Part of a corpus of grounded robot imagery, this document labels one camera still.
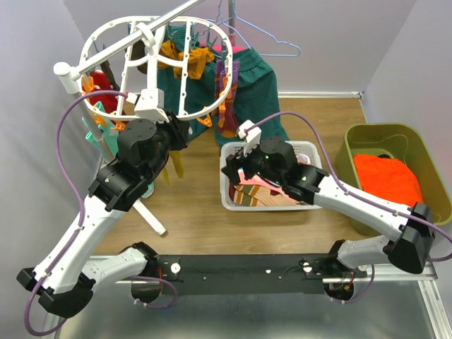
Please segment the pink patterned sock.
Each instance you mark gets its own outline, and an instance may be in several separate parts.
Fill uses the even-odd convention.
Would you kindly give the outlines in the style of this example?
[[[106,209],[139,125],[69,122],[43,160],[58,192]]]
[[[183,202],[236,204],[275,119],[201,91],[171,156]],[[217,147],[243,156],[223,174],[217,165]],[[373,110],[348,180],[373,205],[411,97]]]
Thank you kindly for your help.
[[[278,186],[277,184],[274,184],[272,182],[266,181],[266,180],[260,178],[260,176],[258,176],[258,175],[254,175],[252,178],[246,179],[243,169],[239,169],[238,175],[239,175],[239,185],[263,186],[263,187],[266,187],[267,189],[278,192],[279,194],[283,194],[283,190],[280,186]]]

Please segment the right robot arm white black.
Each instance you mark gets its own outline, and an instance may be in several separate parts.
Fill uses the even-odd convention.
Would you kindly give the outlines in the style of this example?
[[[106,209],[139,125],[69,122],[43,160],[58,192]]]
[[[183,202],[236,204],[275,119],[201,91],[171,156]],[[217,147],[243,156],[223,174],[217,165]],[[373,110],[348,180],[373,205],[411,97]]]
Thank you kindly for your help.
[[[427,205],[394,203],[343,183],[324,169],[298,161],[290,142],[279,137],[250,150],[244,142],[221,151],[221,172],[233,184],[258,176],[296,202],[336,210],[377,231],[360,241],[339,240],[325,259],[335,277],[363,265],[390,263],[407,273],[420,274],[435,239]]]

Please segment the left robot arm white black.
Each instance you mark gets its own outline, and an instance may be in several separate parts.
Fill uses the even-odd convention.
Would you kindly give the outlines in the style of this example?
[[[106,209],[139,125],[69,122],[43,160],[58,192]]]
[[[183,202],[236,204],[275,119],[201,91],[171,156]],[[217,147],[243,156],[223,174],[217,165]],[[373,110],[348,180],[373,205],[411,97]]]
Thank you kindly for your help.
[[[138,276],[156,278],[157,253],[135,243],[99,264],[87,263],[109,230],[123,218],[165,168],[170,152],[188,146],[188,121],[172,112],[167,122],[138,118],[117,139],[118,152],[88,189],[79,213],[52,252],[34,268],[24,268],[17,281],[38,295],[47,312],[68,319],[79,313],[96,290]]]

